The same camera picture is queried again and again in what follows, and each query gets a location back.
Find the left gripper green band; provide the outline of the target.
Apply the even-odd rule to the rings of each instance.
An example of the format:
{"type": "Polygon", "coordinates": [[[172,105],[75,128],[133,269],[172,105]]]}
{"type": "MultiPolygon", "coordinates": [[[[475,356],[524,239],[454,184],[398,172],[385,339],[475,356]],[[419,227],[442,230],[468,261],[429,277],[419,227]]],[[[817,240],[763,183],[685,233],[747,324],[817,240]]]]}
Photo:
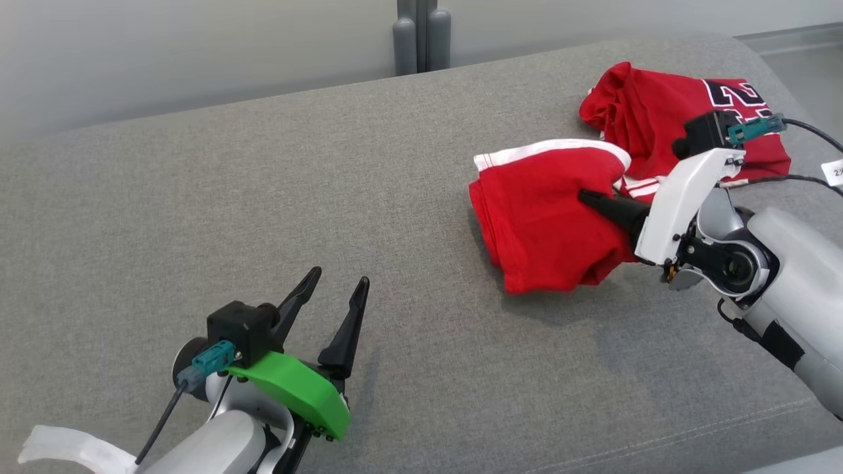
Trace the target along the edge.
{"type": "Polygon", "coordinates": [[[298,358],[280,354],[285,352],[286,338],[301,308],[312,297],[321,274],[320,266],[311,268],[277,307],[277,321],[273,321],[271,327],[274,352],[265,354],[249,368],[231,365],[228,373],[255,385],[259,392],[312,424],[323,435],[343,440],[350,424],[350,410],[343,396],[329,380],[345,381],[352,374],[366,312],[369,279],[361,277],[349,299],[344,321],[328,346],[319,354],[319,368],[329,380],[298,358]]]}

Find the grey metal stand post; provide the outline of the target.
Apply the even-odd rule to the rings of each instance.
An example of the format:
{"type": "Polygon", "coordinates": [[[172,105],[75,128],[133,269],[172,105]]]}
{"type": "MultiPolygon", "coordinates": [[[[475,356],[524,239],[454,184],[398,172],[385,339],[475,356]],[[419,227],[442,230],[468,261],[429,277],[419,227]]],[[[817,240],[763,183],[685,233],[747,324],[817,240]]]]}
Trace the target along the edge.
{"type": "Polygon", "coordinates": [[[396,0],[392,27],[397,76],[441,71],[451,66],[452,15],[439,0],[396,0]]]}

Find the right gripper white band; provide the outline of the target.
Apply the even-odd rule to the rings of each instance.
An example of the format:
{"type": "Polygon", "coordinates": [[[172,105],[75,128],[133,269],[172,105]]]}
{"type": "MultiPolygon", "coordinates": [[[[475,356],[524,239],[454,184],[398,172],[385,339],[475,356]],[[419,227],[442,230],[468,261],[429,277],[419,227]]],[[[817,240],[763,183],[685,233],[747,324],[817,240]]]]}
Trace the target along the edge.
{"type": "Polygon", "coordinates": [[[740,172],[746,150],[713,148],[680,160],[650,204],[626,197],[581,190],[578,200],[620,228],[641,228],[634,254],[656,265],[675,262],[678,241],[711,190],[740,172]]]}

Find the grey fabric sofa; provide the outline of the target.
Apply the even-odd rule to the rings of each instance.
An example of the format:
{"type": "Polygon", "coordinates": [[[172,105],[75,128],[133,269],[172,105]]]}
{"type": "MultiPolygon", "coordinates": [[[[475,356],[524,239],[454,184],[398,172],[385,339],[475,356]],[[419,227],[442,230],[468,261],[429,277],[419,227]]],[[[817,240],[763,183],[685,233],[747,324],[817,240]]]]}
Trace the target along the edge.
{"type": "Polygon", "coordinates": [[[720,35],[630,37],[500,62],[121,121],[0,148],[0,474],[36,424],[132,453],[171,368],[223,304],[280,302],[315,266],[286,342],[313,361],[371,290],[343,441],[301,474],[742,472],[843,445],[843,422],[653,268],[506,295],[468,197],[476,154],[585,137],[615,63],[744,77],[807,115],[720,35]]]}

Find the red basketball jersey number 23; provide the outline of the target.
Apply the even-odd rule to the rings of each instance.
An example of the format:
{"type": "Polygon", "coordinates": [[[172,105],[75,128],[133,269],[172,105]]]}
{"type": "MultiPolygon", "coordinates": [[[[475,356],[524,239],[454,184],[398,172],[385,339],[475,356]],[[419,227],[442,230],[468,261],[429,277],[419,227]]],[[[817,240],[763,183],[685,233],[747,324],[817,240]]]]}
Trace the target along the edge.
{"type": "Polygon", "coordinates": [[[741,122],[772,115],[746,79],[692,78],[623,62],[588,91],[579,117],[630,154],[628,171],[615,188],[649,203],[677,164],[672,144],[684,137],[684,124],[711,111],[730,112],[741,122]]]}

